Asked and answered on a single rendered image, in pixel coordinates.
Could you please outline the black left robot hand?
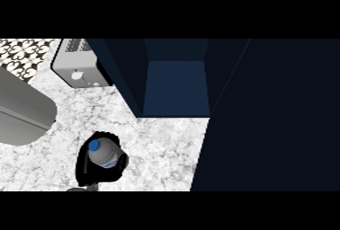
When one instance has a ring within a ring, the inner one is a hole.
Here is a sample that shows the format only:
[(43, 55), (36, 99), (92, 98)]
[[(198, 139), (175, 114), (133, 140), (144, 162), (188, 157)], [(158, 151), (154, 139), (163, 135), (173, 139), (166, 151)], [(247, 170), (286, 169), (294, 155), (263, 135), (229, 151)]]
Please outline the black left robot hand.
[(87, 145), (93, 139), (101, 137), (108, 138), (121, 148), (120, 138), (110, 132), (96, 131), (90, 138), (86, 140), (79, 151), (76, 163), (76, 180), (80, 187), (89, 186), (95, 183), (99, 184), (101, 182), (118, 181), (123, 177), (123, 172), (129, 163), (129, 156), (124, 151), (120, 156), (118, 163), (113, 168), (102, 168), (90, 161), (87, 155)]

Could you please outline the clear water bottle blue cap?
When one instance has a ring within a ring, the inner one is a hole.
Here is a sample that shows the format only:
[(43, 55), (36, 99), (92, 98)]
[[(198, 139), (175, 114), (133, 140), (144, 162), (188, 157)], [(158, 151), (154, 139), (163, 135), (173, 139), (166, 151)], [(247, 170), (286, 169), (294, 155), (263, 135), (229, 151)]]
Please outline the clear water bottle blue cap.
[(117, 165), (121, 154), (121, 148), (108, 138), (101, 137), (89, 142), (89, 159), (102, 168), (113, 168)]

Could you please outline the dark navy cabinet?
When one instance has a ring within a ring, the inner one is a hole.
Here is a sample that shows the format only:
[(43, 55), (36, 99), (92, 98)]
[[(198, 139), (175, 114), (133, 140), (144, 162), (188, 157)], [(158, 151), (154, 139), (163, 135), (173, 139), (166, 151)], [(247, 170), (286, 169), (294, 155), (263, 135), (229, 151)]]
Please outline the dark navy cabinet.
[(90, 39), (89, 45), (139, 118), (209, 118), (247, 39)]

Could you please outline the dark navy cabinet door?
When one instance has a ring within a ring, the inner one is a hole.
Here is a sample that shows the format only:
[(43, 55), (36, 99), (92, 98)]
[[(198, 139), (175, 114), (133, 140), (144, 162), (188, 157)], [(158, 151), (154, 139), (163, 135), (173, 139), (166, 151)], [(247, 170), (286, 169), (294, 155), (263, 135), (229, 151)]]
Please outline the dark navy cabinet door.
[(340, 191), (340, 39), (250, 41), (191, 188)]

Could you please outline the white boxy appliance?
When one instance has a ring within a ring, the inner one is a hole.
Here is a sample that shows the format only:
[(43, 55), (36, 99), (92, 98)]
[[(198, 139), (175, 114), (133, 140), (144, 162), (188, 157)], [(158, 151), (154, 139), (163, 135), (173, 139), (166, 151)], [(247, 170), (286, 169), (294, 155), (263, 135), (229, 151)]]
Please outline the white boxy appliance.
[(86, 39), (62, 39), (50, 69), (71, 88), (113, 86)]

